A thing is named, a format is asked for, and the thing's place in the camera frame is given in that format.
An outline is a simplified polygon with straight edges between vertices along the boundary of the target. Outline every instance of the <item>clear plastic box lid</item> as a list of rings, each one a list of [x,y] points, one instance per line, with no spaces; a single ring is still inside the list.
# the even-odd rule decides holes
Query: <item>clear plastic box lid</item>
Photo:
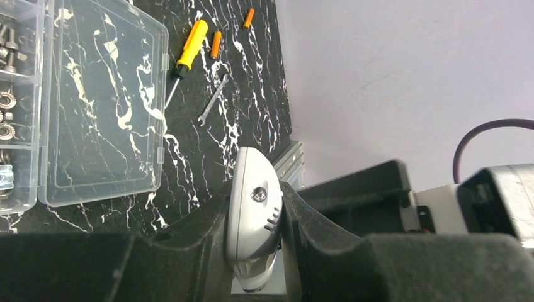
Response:
[[[38,198],[50,206],[155,190],[169,33],[124,0],[50,0]]]

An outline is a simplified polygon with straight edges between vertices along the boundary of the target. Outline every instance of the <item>black marble surface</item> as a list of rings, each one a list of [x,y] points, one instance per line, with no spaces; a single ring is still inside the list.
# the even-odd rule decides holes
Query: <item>black marble surface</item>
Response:
[[[133,4],[169,30],[171,66],[196,20],[205,20],[210,28],[192,71],[165,110],[161,187],[60,208],[38,202],[21,215],[0,216],[0,232],[149,235],[198,207],[209,206],[212,196],[229,193],[239,147],[256,147],[274,159],[288,146],[292,129],[273,0],[134,0]],[[244,31],[241,26],[248,8],[256,13],[251,30]],[[223,36],[218,61],[209,58],[216,30]],[[200,127],[195,120],[225,73],[231,74],[231,80],[206,125]],[[168,90],[172,83],[169,71]]]

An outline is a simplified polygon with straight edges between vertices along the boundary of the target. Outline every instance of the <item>open-end wrench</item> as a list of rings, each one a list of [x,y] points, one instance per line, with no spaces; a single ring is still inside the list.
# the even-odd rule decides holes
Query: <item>open-end wrench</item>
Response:
[[[206,117],[208,116],[208,113],[213,107],[213,104],[215,104],[215,101],[217,100],[220,92],[222,91],[222,88],[224,87],[224,85],[226,85],[226,83],[228,83],[229,80],[230,80],[230,76],[228,74],[225,74],[222,77],[222,80],[220,81],[220,84],[217,90],[215,90],[215,93],[213,94],[212,99],[208,103],[208,106],[206,106],[206,109],[204,109],[204,112],[202,113],[202,115],[196,119],[197,121],[201,123],[200,126],[204,126],[204,124],[206,123]]]

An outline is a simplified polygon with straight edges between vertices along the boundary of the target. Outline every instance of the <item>yellow screwdriver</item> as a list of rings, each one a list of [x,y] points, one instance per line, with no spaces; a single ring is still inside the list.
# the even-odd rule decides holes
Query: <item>yellow screwdriver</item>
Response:
[[[195,59],[196,55],[198,55],[198,52],[202,47],[202,42],[204,41],[204,38],[206,38],[207,32],[208,23],[206,23],[206,21],[198,20],[197,22],[195,22],[195,25],[193,25],[193,29],[191,30],[191,33],[187,38],[187,42],[185,42],[182,56],[176,62],[176,67],[174,68],[174,76],[176,77],[176,82],[174,82],[174,86],[171,89],[171,93],[169,94],[169,97],[165,102],[165,108],[169,106],[169,102],[171,101],[171,98],[173,97],[180,80],[184,78],[185,74],[189,70],[191,70],[193,60]]]

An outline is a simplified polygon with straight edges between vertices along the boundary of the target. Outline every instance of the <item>screw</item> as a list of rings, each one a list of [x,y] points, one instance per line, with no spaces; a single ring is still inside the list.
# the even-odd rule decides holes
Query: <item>screw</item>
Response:
[[[13,28],[9,29],[9,41],[6,42],[5,46],[12,52],[18,51],[18,44],[15,40],[15,30]]]
[[[8,64],[4,66],[4,70],[12,73],[16,73],[15,68],[15,54],[10,52],[8,55]]]
[[[0,46],[4,46],[6,43],[6,33],[8,32],[8,27],[6,25],[0,26]]]
[[[267,190],[263,187],[257,187],[252,191],[251,197],[254,201],[262,203],[267,199]]]

